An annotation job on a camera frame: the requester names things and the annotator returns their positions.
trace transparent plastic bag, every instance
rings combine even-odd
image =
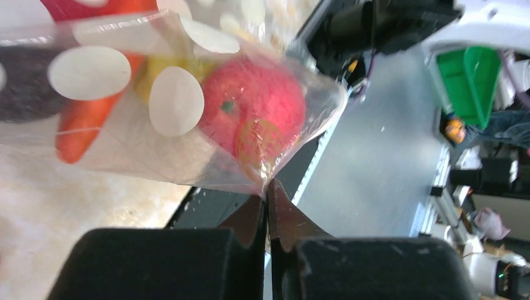
[[[169,11],[0,32],[0,143],[86,169],[261,193],[346,101],[299,62]]]

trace yellow fruit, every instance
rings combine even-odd
[[[216,69],[218,63],[205,59],[183,59],[177,57],[151,56],[147,59],[146,72],[138,77],[134,91],[145,102],[149,102],[151,87],[155,79],[167,67],[180,67],[190,72],[201,83],[204,78]]]

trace green plastic container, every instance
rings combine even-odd
[[[454,113],[466,124],[484,129],[489,122],[501,71],[497,52],[485,47],[469,47],[440,54],[436,62]]]

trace red fruit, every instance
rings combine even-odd
[[[202,83],[199,128],[240,163],[254,168],[274,160],[296,142],[306,103],[296,78],[262,58],[236,57]]]

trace marble surface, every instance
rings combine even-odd
[[[96,227],[161,228],[189,190],[2,151],[0,299],[45,299],[74,243]]]

